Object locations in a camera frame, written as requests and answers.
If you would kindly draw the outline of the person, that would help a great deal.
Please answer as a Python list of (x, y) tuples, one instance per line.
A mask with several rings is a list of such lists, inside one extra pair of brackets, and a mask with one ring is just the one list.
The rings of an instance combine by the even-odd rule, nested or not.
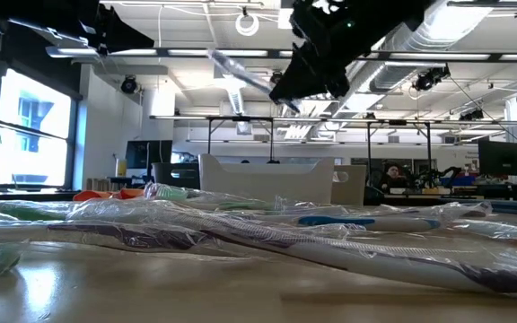
[(395, 164), (386, 165), (381, 176), (379, 189), (388, 193), (392, 188), (408, 188), (407, 178), (401, 173), (400, 167)]

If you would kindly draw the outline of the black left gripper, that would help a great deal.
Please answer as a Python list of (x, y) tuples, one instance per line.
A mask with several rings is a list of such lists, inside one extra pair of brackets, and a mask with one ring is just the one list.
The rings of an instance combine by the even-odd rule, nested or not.
[(153, 47), (153, 39), (123, 22), (113, 7), (99, 0), (0, 0), (0, 34), (17, 24), (91, 45), (97, 37), (98, 15), (109, 53)]

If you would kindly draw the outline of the blue background crate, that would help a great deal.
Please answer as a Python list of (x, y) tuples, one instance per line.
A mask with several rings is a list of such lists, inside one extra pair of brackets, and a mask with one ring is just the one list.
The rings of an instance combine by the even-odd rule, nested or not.
[(476, 181), (476, 176), (460, 176), (456, 178), (440, 178), (440, 182), (442, 186), (448, 187), (455, 187), (455, 186), (473, 186), (474, 182)]

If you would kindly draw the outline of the black computer monitor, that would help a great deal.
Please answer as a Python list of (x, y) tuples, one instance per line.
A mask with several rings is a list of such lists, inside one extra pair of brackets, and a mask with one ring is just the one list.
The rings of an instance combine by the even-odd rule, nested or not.
[(488, 176), (517, 176), (517, 144), (495, 141), (478, 143), (480, 173)]
[(126, 149), (129, 169), (146, 169), (155, 162), (170, 162), (172, 141), (128, 141)]

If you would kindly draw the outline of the translucent clear plastic bin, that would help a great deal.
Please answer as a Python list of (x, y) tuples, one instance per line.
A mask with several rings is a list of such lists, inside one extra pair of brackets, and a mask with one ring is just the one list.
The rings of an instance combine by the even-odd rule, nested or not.
[(336, 165), (331, 190), (331, 203), (362, 206), (366, 186), (365, 165)]

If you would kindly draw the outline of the slate grey plastic bin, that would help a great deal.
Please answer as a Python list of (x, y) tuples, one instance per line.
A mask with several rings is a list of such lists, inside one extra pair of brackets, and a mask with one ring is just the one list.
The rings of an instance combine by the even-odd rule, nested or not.
[(200, 189), (197, 163), (153, 163), (154, 181), (179, 188)]

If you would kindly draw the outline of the blue toothbrush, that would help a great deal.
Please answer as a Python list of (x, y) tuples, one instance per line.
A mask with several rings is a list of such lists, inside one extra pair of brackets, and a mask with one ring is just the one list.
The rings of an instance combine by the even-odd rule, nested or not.
[(220, 50), (209, 49), (207, 57), (221, 71), (223, 80), (220, 87), (223, 87), (229, 96), (229, 101), (235, 115), (241, 116), (245, 113), (241, 89), (250, 86), (265, 94), (276, 105), (286, 105), (293, 113), (300, 114), (300, 102), (298, 100), (271, 99), (270, 94), (273, 87), (266, 80), (248, 72), (238, 61), (226, 56)]
[(333, 217), (325, 215), (260, 215), (259, 221), (289, 223), (299, 226), (321, 226), (342, 224), (366, 231), (424, 232), (439, 229), (442, 224), (437, 220), (408, 217)]

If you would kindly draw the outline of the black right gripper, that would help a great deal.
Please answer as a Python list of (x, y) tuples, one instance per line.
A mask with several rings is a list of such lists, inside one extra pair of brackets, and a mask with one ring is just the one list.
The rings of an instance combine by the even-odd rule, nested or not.
[(269, 93), (271, 100), (298, 100), (329, 92), (344, 97), (346, 66), (400, 24), (415, 30), (434, 0), (294, 0), (289, 66)]

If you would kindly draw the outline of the orange cloth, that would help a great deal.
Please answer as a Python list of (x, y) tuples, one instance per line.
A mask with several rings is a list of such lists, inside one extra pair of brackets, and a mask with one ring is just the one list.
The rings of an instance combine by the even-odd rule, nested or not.
[(143, 196), (144, 191), (137, 188), (123, 188), (119, 191), (97, 191), (97, 190), (85, 190), (74, 195), (73, 200), (75, 202), (84, 202), (91, 199), (132, 199), (139, 196)]

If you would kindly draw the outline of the purple toothbrush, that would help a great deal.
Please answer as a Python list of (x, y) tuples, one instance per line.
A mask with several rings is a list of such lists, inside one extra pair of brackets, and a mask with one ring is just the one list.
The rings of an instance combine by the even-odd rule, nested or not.
[(490, 215), (492, 211), (493, 207), (489, 202), (474, 204), (450, 202), (443, 205), (413, 207), (380, 205), (369, 211), (367, 214), (375, 216), (409, 216), (453, 221), (460, 218), (484, 218), (487, 215)]
[(248, 248), (178, 226), (94, 221), (1, 221), (0, 242), (62, 242), (140, 253), (250, 257)]
[(223, 244), (260, 249), (356, 274), (461, 291), (517, 293), (517, 271), (420, 257), (408, 251), (384, 252), (376, 246), (357, 247), (344, 240), (279, 229), (233, 215), (180, 209), (168, 201), (90, 200), (67, 218), (179, 226)]

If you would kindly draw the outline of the black overhead light beam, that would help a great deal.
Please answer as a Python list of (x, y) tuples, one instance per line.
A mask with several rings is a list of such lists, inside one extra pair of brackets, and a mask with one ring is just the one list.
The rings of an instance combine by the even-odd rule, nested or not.
[[(46, 52), (53, 58), (95, 58), (100, 55), (92, 48), (58, 48), (46, 47)], [(195, 58), (206, 57), (210, 52), (204, 48), (147, 48), (129, 49), (111, 53), (117, 58)], [(235, 58), (290, 59), (293, 51), (285, 49), (219, 49), (219, 53)], [(517, 52), (456, 52), (456, 51), (371, 51), (356, 57), (360, 61), (429, 61), (459, 63), (512, 63), (517, 64)]]

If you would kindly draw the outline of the orange toothbrush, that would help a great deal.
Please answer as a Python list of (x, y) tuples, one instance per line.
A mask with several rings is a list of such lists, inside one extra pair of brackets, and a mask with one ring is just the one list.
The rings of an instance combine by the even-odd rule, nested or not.
[(455, 231), (477, 234), (493, 240), (517, 242), (517, 225), (489, 221), (459, 219), (449, 225)]

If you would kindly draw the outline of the black workstation frame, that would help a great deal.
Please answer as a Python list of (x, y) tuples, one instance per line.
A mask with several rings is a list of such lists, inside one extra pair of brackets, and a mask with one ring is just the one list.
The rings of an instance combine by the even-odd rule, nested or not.
[(413, 126), (418, 133), (426, 138), (426, 147), (427, 147), (427, 167), (428, 170), (431, 171), (433, 169), (432, 165), (432, 139), (431, 139), (431, 123), (428, 121), (418, 121), (418, 120), (406, 120), (406, 119), (375, 119), (366, 121), (366, 144), (367, 144), (367, 176), (371, 177), (372, 175), (372, 131), (371, 125), (377, 124), (380, 127), (382, 126), (391, 126), (391, 127), (405, 127), (405, 126)]
[(220, 120), (221, 124), (217, 127), (220, 127), (224, 121), (232, 121), (234, 123), (237, 122), (246, 122), (251, 123), (252, 121), (259, 122), (262, 124), (263, 122), (268, 122), (270, 124), (270, 128), (266, 128), (268, 134), (270, 135), (270, 141), (269, 141), (269, 160), (273, 161), (275, 159), (274, 154), (274, 126), (275, 126), (275, 120), (272, 117), (252, 117), (252, 116), (243, 116), (243, 115), (237, 115), (237, 116), (207, 116), (206, 120), (208, 122), (208, 130), (207, 130), (207, 153), (210, 154), (212, 151), (212, 134), (215, 131), (215, 128), (213, 127), (213, 122), (215, 120)]

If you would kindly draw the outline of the white plastic bin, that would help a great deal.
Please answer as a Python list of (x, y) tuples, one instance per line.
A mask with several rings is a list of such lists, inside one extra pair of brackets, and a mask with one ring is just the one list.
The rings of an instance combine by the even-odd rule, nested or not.
[(199, 159), (200, 188), (267, 202), (278, 196), (297, 201), (328, 204), (334, 160), (314, 164), (220, 163), (211, 154)]

